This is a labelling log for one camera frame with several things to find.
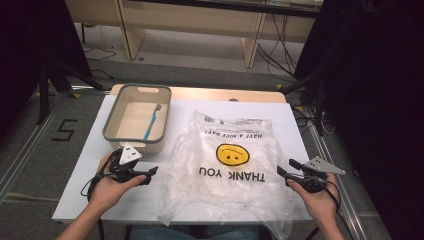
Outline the beige wooden desk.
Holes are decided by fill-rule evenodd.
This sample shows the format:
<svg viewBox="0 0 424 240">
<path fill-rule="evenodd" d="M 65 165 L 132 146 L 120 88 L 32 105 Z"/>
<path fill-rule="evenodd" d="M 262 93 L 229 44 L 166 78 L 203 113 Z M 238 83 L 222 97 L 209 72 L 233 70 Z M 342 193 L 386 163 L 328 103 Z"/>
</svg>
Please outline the beige wooden desk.
<svg viewBox="0 0 424 240">
<path fill-rule="evenodd" d="M 288 14 L 254 13 L 207 7 L 144 3 L 131 0 L 65 0 L 74 22 L 115 26 L 121 29 L 127 57 L 136 57 L 147 30 L 164 30 L 239 37 L 245 66 L 253 66 L 258 42 L 276 40 L 275 20 L 288 42 L 304 43 L 315 22 L 313 18 Z"/>
</svg>

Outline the person's left hand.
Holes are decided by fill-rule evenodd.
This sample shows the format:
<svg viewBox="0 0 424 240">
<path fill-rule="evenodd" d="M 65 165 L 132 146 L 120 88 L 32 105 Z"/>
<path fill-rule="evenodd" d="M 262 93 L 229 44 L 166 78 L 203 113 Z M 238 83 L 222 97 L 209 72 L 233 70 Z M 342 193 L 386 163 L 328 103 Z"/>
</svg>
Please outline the person's left hand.
<svg viewBox="0 0 424 240">
<path fill-rule="evenodd" d="M 145 179 L 145 175 L 140 175 L 124 183 L 119 183 L 111 177 L 103 177 L 95 186 L 86 209 L 91 213 L 105 213 L 115 206 L 128 190 L 138 186 Z"/>
</svg>

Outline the beige basket with grey rim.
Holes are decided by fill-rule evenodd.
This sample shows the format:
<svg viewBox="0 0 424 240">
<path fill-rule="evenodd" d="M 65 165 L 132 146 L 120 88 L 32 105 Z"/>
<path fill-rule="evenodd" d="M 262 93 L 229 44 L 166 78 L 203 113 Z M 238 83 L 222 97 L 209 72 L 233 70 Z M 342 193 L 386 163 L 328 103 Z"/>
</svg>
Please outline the beige basket with grey rim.
<svg viewBox="0 0 424 240">
<path fill-rule="evenodd" d="M 113 148 L 123 147 L 129 143 L 143 155 L 158 154 L 165 144 L 171 97 L 172 91 L 167 86 L 122 85 L 103 127 L 103 137 Z M 156 121 L 148 139 L 143 140 L 153 110 L 158 103 L 162 108 L 156 113 Z"/>
</svg>

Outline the white table board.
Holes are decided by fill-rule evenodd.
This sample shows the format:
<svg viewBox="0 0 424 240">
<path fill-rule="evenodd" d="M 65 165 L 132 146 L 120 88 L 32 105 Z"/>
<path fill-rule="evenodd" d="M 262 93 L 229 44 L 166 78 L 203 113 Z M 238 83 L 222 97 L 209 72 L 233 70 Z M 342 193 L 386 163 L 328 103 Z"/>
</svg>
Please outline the white table board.
<svg viewBox="0 0 424 240">
<path fill-rule="evenodd" d="M 69 223 L 87 205 L 87 200 L 80 195 L 80 190 L 95 175 L 99 159 L 112 150 L 111 144 L 103 137 L 102 130 L 114 101 L 113 96 L 107 96 L 103 100 L 74 171 L 52 216 L 54 221 Z M 174 98 L 170 103 L 164 149 L 151 157 L 145 156 L 138 165 L 138 168 L 142 171 L 157 167 L 157 174 L 148 186 L 139 186 L 129 190 L 115 207 L 103 215 L 105 221 L 125 224 L 156 224 L 158 222 L 162 192 L 165 183 L 168 181 L 165 170 L 171 159 L 177 136 L 187 129 L 190 117 L 196 110 L 221 119 L 270 119 L 273 125 L 273 134 L 282 149 L 283 161 L 295 159 L 305 163 L 309 160 L 291 107 L 287 103 Z"/>
</svg>

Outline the person's right hand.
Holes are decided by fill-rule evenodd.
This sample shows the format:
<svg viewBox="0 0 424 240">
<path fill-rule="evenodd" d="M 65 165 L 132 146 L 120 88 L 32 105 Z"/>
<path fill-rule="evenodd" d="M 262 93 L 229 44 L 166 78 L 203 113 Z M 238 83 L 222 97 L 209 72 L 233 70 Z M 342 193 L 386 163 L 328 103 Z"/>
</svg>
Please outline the person's right hand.
<svg viewBox="0 0 424 240">
<path fill-rule="evenodd" d="M 288 185 L 300 195 L 306 206 L 307 212 L 316 222 L 317 226 L 337 226 L 336 203 L 325 191 L 318 193 L 307 192 L 300 184 L 293 180 Z"/>
</svg>

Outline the blue toothbrush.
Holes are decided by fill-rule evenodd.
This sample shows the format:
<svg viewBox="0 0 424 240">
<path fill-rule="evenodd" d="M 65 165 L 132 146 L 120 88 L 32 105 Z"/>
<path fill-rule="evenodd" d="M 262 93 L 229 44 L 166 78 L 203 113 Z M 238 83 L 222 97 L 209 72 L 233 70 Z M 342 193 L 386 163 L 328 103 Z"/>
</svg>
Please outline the blue toothbrush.
<svg viewBox="0 0 424 240">
<path fill-rule="evenodd" d="M 154 122 L 156 121 L 156 113 L 158 112 L 158 111 L 160 111 L 160 109 L 162 108 L 162 105 L 161 104 L 157 104 L 156 105 L 156 107 L 154 108 L 154 110 L 153 110 L 153 113 L 152 113 L 152 116 L 151 116 L 151 120 L 150 120 L 150 122 L 149 122 L 149 125 L 148 125 L 148 127 L 147 127 L 147 129 L 146 129 L 146 131 L 145 131 L 145 134 L 144 134 L 144 136 L 143 136 L 143 140 L 147 140 L 148 139 L 148 137 L 149 137 L 149 135 L 150 135 L 150 132 L 151 132 L 151 129 L 152 129 L 152 127 L 153 127 L 153 124 L 154 124 Z"/>
</svg>

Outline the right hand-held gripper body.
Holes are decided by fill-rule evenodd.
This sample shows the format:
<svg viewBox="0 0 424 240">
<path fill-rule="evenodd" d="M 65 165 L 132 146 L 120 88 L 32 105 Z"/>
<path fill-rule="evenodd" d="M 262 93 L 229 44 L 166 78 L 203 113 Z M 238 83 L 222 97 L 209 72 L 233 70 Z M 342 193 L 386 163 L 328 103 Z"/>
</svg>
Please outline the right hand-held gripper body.
<svg viewBox="0 0 424 240">
<path fill-rule="evenodd" d="M 317 193 L 324 189 L 328 173 L 339 175 L 346 174 L 345 170 L 336 167 L 320 157 L 315 157 L 301 164 L 303 176 L 299 177 L 293 173 L 289 173 L 290 177 L 288 179 L 297 182 L 309 193 Z"/>
</svg>

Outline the person's blue jeans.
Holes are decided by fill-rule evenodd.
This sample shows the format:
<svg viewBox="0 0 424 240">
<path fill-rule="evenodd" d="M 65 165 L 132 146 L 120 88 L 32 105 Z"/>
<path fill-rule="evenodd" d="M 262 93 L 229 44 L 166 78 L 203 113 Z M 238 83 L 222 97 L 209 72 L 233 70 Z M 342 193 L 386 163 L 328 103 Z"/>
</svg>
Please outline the person's blue jeans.
<svg viewBox="0 0 424 240">
<path fill-rule="evenodd" d="M 259 225 L 132 226 L 126 240 L 272 240 Z"/>
</svg>

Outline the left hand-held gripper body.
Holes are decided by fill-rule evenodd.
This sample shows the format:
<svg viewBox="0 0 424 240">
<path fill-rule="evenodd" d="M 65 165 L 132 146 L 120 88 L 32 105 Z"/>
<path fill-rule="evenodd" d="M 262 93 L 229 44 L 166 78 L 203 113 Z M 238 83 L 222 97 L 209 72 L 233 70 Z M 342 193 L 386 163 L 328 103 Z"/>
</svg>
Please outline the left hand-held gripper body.
<svg viewBox="0 0 424 240">
<path fill-rule="evenodd" d="M 125 144 L 123 147 L 118 148 L 112 153 L 111 157 L 109 170 L 115 181 L 126 182 L 135 176 L 147 175 L 147 172 L 137 172 L 134 170 L 142 154 L 130 144 Z"/>
</svg>

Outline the metal floor rail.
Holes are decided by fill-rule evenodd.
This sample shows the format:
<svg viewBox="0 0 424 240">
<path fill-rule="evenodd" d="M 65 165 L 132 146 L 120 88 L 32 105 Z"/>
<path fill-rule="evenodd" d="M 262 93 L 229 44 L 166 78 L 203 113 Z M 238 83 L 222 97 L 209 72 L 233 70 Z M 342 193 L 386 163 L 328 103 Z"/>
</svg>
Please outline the metal floor rail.
<svg viewBox="0 0 424 240">
<path fill-rule="evenodd" d="M 327 147 L 327 144 L 317 130 L 318 127 L 321 127 L 321 124 L 314 120 L 314 114 L 310 107 L 303 107 L 302 112 L 306 117 L 311 117 L 311 120 L 307 120 L 307 126 L 319 152 L 318 156 L 324 159 L 326 162 L 333 164 L 334 161 Z M 337 175 L 336 179 L 341 198 L 340 214 L 342 215 L 347 225 L 348 232 L 351 234 L 351 239 L 370 240 L 365 232 L 364 226 L 354 207 L 354 204 L 349 198 L 348 190 L 346 189 L 343 182 L 343 176 Z"/>
<path fill-rule="evenodd" d="M 24 109 L 9 139 L 0 144 L 0 205 L 18 196 L 61 196 L 75 155 L 72 111 L 78 104 L 66 94 L 54 97 L 42 123 L 36 103 Z"/>
</svg>

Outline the black metal stand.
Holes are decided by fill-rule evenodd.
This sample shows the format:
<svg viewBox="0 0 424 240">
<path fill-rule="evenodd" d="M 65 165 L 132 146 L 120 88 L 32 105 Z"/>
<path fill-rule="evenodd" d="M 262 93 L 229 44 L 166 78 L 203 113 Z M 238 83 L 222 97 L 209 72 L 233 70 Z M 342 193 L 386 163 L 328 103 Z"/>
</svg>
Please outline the black metal stand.
<svg viewBox="0 0 424 240">
<path fill-rule="evenodd" d="M 297 83 L 292 84 L 289 87 L 282 87 L 279 92 L 283 95 L 287 95 L 295 90 L 299 90 L 304 87 L 304 93 L 300 97 L 302 103 L 312 101 L 315 102 L 315 117 L 314 123 L 315 128 L 320 136 L 323 136 L 323 110 L 324 110 L 324 84 L 322 82 L 322 75 L 318 70 L 314 70 L 311 74 L 299 80 Z"/>
<path fill-rule="evenodd" d="M 96 82 L 93 77 L 83 74 L 81 71 L 57 60 L 43 60 L 39 66 L 39 94 L 40 110 L 37 124 L 44 122 L 49 115 L 49 87 L 48 81 L 51 81 L 54 88 L 59 93 L 68 93 L 71 85 L 67 80 L 67 75 L 76 77 L 82 82 L 88 84 L 96 90 L 109 91 L 109 88 Z"/>
</svg>

